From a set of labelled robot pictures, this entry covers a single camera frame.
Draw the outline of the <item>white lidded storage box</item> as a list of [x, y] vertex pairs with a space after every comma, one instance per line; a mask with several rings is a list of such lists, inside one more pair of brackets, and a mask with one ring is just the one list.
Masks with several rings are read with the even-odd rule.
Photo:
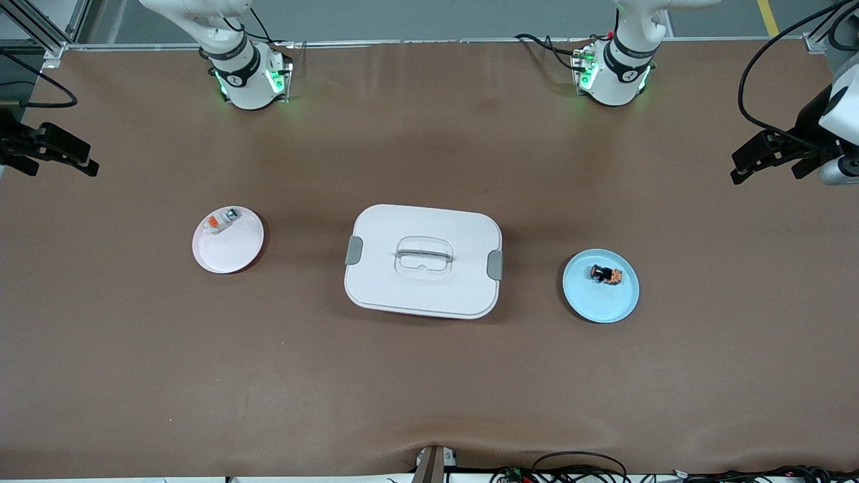
[[373, 205], [355, 220], [344, 288], [365, 309], [475, 320], [497, 304], [503, 258], [502, 230], [482, 213]]

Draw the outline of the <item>silver table edge rail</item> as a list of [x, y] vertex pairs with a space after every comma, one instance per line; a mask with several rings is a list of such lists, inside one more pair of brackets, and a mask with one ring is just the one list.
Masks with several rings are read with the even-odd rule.
[[[668, 37], [663, 40], [666, 45], [671, 41], [767, 41], [765, 36], [734, 36], [734, 37]], [[376, 45], [423, 45], [423, 44], [510, 44], [518, 42], [512, 37], [505, 38], [462, 38], [459, 40], [347, 40], [347, 41], [279, 41], [275, 46], [286, 49], [307, 48], [350, 48]], [[157, 52], [157, 51], [196, 51], [196, 43], [153, 43], [153, 44], [68, 44], [62, 50], [89, 52]]]

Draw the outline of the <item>white orange switch module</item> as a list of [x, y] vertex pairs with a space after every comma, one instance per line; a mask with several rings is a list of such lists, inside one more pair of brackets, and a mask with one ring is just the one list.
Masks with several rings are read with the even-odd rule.
[[217, 210], [203, 220], [203, 230], [210, 235], [217, 235], [230, 228], [241, 216], [242, 214], [236, 208], [228, 207]]

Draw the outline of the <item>metal table edge bracket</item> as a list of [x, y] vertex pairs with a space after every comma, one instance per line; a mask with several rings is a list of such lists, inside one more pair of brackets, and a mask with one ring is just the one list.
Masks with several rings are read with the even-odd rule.
[[453, 483], [450, 471], [456, 470], [458, 465], [456, 452], [451, 447], [424, 447], [418, 453], [416, 462], [411, 483]]

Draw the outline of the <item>pink round plate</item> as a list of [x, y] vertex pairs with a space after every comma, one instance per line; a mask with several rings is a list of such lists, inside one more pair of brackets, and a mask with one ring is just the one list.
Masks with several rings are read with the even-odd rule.
[[257, 259], [266, 241], [266, 228], [253, 210], [238, 205], [224, 206], [217, 210], [228, 207], [236, 208], [242, 214], [230, 228], [217, 235], [205, 232], [203, 220], [208, 214], [199, 221], [191, 238], [194, 260], [212, 273], [228, 274], [244, 270]]

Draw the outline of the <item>light blue round plate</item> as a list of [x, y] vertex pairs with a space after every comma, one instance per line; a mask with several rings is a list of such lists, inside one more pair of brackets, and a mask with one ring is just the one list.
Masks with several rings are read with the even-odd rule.
[[[589, 278], [591, 266], [614, 267], [623, 271], [616, 286]], [[577, 315], [587, 321], [611, 324], [633, 313], [641, 296], [638, 273], [624, 257], [611, 250], [583, 250], [572, 256], [562, 270], [562, 296]]]

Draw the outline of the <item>brown table mat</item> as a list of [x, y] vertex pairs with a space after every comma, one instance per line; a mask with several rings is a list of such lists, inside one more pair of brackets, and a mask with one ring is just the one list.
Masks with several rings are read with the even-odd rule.
[[[859, 186], [789, 167], [736, 186], [756, 41], [670, 42], [625, 107], [518, 43], [297, 52], [291, 100], [225, 104], [192, 51], [68, 52], [92, 146], [0, 178], [0, 478], [400, 473], [592, 451], [636, 473], [859, 468]], [[344, 290], [368, 206], [481, 212], [503, 234], [473, 321]], [[253, 210], [260, 255], [217, 274], [200, 220]], [[567, 261], [641, 284], [599, 324]]]

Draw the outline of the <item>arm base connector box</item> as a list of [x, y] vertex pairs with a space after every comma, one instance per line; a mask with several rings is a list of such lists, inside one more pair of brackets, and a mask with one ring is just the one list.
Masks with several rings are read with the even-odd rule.
[[585, 46], [574, 49], [570, 55], [573, 67], [573, 79], [581, 95], [588, 93], [593, 86], [593, 81], [599, 73], [599, 63], [596, 60], [596, 49], [593, 46]]

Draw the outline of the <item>aluminium frame post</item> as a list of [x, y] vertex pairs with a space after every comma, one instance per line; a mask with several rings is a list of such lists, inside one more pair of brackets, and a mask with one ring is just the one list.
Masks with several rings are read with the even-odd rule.
[[76, 43], [92, 0], [0, 0], [0, 47], [60, 58]]
[[859, 53], [859, 0], [833, 0], [816, 12], [803, 40], [810, 53]]

